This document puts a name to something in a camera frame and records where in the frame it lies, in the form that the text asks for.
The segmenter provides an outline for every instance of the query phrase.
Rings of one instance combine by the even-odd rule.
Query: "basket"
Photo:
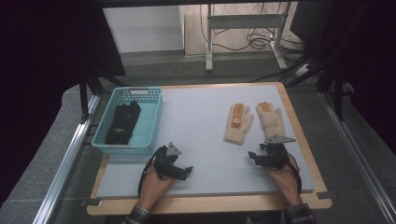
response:
[[[141,112],[128,145],[107,145],[106,134],[114,118],[117,105],[136,101]],[[163,107],[161,88],[116,88],[93,136],[92,146],[108,154],[151,155],[155,147],[158,125]]]

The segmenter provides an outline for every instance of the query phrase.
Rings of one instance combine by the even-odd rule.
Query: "glove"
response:
[[[106,135],[106,144],[128,145],[140,111],[136,101],[132,101],[129,105],[117,105],[113,122]]]
[[[285,136],[282,110],[280,108],[274,111],[274,106],[271,103],[262,102],[257,104],[256,110],[262,120],[266,140],[275,134]]]
[[[242,145],[245,139],[245,133],[250,127],[253,115],[248,115],[246,119],[246,113],[249,107],[243,104],[235,104],[231,106],[230,113],[227,119],[227,130],[224,136],[225,141]]]

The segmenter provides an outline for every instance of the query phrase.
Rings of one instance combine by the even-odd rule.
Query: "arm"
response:
[[[143,182],[140,198],[134,205],[131,214],[125,218],[122,224],[143,224],[149,217],[152,206],[161,199],[171,187],[175,179],[161,180],[153,166],[148,168]]]
[[[296,160],[289,155],[290,163],[299,171]],[[264,172],[271,176],[276,187],[285,197],[288,207],[285,211],[287,223],[311,224],[316,223],[315,217],[308,204],[303,203],[303,199],[298,193],[296,177],[289,166],[285,165],[280,170],[262,167]]]

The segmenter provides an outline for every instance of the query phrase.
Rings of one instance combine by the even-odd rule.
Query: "beige glove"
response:
[[[274,106],[271,103],[262,102],[257,104],[256,110],[262,119],[264,137],[266,140],[274,136],[274,134],[285,136],[282,110],[280,108],[274,110]]]
[[[249,110],[248,106],[243,104],[235,104],[231,106],[230,113],[227,119],[227,130],[224,139],[227,142],[242,145],[245,139],[245,133],[250,127],[253,115],[246,114]]]

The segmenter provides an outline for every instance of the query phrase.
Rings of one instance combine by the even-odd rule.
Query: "sleeve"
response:
[[[317,223],[307,203],[290,206],[285,211],[288,224],[313,224]]]
[[[122,224],[144,224],[149,217],[149,211],[135,205],[131,214],[122,222]]]

